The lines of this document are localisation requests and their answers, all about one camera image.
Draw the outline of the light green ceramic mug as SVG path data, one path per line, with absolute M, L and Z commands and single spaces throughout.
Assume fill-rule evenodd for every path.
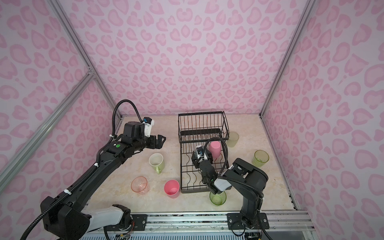
M 164 157 L 160 153 L 152 154 L 149 158 L 149 164 L 152 166 L 152 168 L 156 171 L 158 175 L 161 174 L 162 171 L 165 169 Z

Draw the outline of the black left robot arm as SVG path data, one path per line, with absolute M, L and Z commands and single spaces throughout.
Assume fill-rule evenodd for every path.
M 154 120 L 128 122 L 119 136 L 112 136 L 97 152 L 96 162 L 69 188 L 56 198 L 47 197 L 41 203 L 46 231 L 62 240 L 79 240 L 84 234 L 115 226 L 130 231 L 134 221 L 129 208 L 114 204 L 107 209 L 86 213 L 83 209 L 93 193 L 116 169 L 144 149 L 161 149 L 166 137 L 151 135 Z

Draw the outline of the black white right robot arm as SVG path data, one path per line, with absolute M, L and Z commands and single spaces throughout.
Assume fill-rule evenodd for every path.
M 219 174 L 213 166 L 212 155 L 202 150 L 193 152 L 192 162 L 200 171 L 202 182 L 213 194 L 220 194 L 233 187 L 243 196 L 240 216 L 244 227 L 253 229 L 260 224 L 263 191 L 269 180 L 264 171 L 237 158 L 228 169 Z

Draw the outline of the frosted pale green textured cup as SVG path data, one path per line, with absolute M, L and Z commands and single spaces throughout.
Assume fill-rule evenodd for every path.
M 229 139 L 226 141 L 226 144 L 229 148 L 233 148 L 236 146 L 238 140 L 240 138 L 240 135 L 236 132 L 230 132 L 229 133 Z

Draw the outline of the clear pink plastic cup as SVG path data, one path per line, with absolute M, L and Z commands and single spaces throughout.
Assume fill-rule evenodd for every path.
M 143 176 L 136 177 L 131 183 L 131 189 L 137 194 L 146 194 L 150 189 L 147 178 Z

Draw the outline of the magenta pink plastic cup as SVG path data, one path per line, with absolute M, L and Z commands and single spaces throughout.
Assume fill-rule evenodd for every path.
M 180 184 L 177 180 L 169 180 L 164 185 L 164 192 L 166 195 L 171 198 L 175 199 L 180 194 Z

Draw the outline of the bright green clear cup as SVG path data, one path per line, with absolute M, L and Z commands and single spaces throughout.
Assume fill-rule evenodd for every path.
M 227 194 L 226 192 L 221 192 L 219 194 L 210 193 L 209 198 L 214 205 L 221 206 L 226 202 Z

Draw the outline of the clear green plastic cup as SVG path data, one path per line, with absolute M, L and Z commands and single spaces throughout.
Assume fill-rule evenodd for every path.
M 261 168 L 263 165 L 265 165 L 269 161 L 269 159 L 270 159 L 270 156 L 266 151 L 257 150 L 254 153 L 252 164 L 257 168 Z

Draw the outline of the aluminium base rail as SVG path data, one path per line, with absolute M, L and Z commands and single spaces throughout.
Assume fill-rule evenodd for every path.
M 306 211 L 264 211 L 260 227 L 246 229 L 235 212 L 138 213 L 132 231 L 109 227 L 85 234 L 84 240 L 317 240 Z

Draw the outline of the aluminium diagonal frame bar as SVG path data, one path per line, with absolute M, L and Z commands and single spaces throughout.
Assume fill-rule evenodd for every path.
M 13 156 L 5 169 L 1 172 L 1 192 L 7 188 L 15 176 L 25 166 L 26 162 L 41 146 L 50 132 L 59 123 L 62 117 L 67 113 L 70 107 L 76 102 L 78 97 L 88 87 L 90 82 L 94 80 L 94 72 L 89 71 L 83 79 L 78 83 L 71 92 L 63 99 L 63 101 L 55 108 L 52 114 L 39 126 L 32 137 L 23 145 L 22 148 Z

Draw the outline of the aluminium corner frame post left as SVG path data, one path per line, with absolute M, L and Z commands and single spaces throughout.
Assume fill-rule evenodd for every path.
M 96 70 L 95 65 L 93 64 L 90 55 L 88 54 L 83 42 L 79 38 L 76 30 L 74 29 L 68 15 L 66 14 L 63 6 L 61 5 L 60 1 L 51 1 L 48 0 L 47 3 L 50 5 L 51 9 L 53 10 L 54 14 L 58 18 L 60 24 L 64 28 L 65 32 L 67 33 L 69 39 L 71 40 L 72 44 L 74 45 L 75 49 L 77 50 L 78 54 L 80 55 L 80 58 L 83 60 L 85 65 L 87 66 L 89 72 L 94 75 L 94 79 L 101 90 L 102 94 L 104 95 L 107 103 L 109 106 L 114 109 L 116 103 L 108 91 L 106 85 L 103 83 L 98 71 Z

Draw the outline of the aluminium corner frame post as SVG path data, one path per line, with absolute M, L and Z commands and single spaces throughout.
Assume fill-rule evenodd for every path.
M 65 32 L 67 33 L 69 39 L 71 40 L 72 44 L 74 45 L 75 49 L 77 50 L 78 54 L 80 55 L 80 58 L 83 60 L 85 65 L 87 66 L 89 72 L 94 75 L 94 79 L 101 90 L 102 94 L 104 95 L 107 103 L 109 106 L 114 109 L 116 103 L 108 91 L 106 85 L 103 83 L 98 71 L 96 70 L 95 65 L 93 64 L 90 55 L 88 54 L 83 42 L 79 38 L 76 30 L 74 29 L 68 15 L 66 14 L 63 6 L 61 5 L 60 1 L 51 1 L 48 0 L 47 3 L 50 5 L 51 9 L 53 10 L 54 14 L 58 18 L 60 24 L 64 28 Z
M 278 71 L 275 75 L 275 78 L 272 82 L 271 88 L 267 94 L 266 101 L 262 107 L 260 114 L 259 114 L 259 117 L 261 119 L 266 115 L 266 111 L 267 111 L 268 106 L 270 105 L 270 102 L 272 101 L 272 97 L 273 97 L 273 95 L 274 95 L 274 93 L 278 87 L 279 82 L 282 79 L 282 76 L 283 76 L 287 66 L 289 65 L 289 62 L 290 62 L 292 56 L 295 53 L 295 50 L 296 50 L 296 48 L 300 42 L 302 34 L 303 34 L 305 28 L 307 27 L 307 25 L 310 21 L 310 18 L 313 15 L 313 12 L 316 10 L 318 2 L 319 1 L 316 1 L 316 0 L 309 0 L 306 2 L 305 8 L 303 10 L 303 13 L 302 13 L 300 19 L 299 19 L 298 25 L 295 28 L 295 31 L 293 32 L 293 35 L 289 41 L 288 47 L 287 47 L 285 54 L 282 58 L 281 64 L 280 64 Z

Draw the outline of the aluminium corner frame post right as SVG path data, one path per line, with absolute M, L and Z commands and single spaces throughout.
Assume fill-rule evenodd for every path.
M 281 64 L 280 64 L 278 71 L 275 75 L 275 78 L 272 82 L 271 88 L 267 94 L 266 101 L 262 107 L 260 114 L 259 114 L 259 117 L 261 119 L 266 115 L 266 111 L 267 111 L 268 106 L 270 105 L 270 102 L 272 101 L 272 97 L 273 97 L 273 95 L 274 95 L 274 93 L 278 87 L 279 82 L 282 79 L 282 76 L 283 76 L 287 66 L 289 65 L 289 62 L 290 62 L 292 56 L 295 53 L 295 50 L 296 50 L 296 48 L 300 42 L 302 34 L 303 34 L 305 28 L 307 27 L 307 25 L 310 21 L 310 18 L 313 15 L 313 12 L 316 10 L 318 2 L 319 1 L 316 1 L 316 0 L 309 0 L 306 2 L 305 8 L 303 10 L 303 13 L 302 13 L 300 19 L 299 19 L 298 25 L 295 28 L 295 31 L 293 32 L 293 35 L 289 41 L 288 47 L 287 47 L 285 54 L 282 58 Z

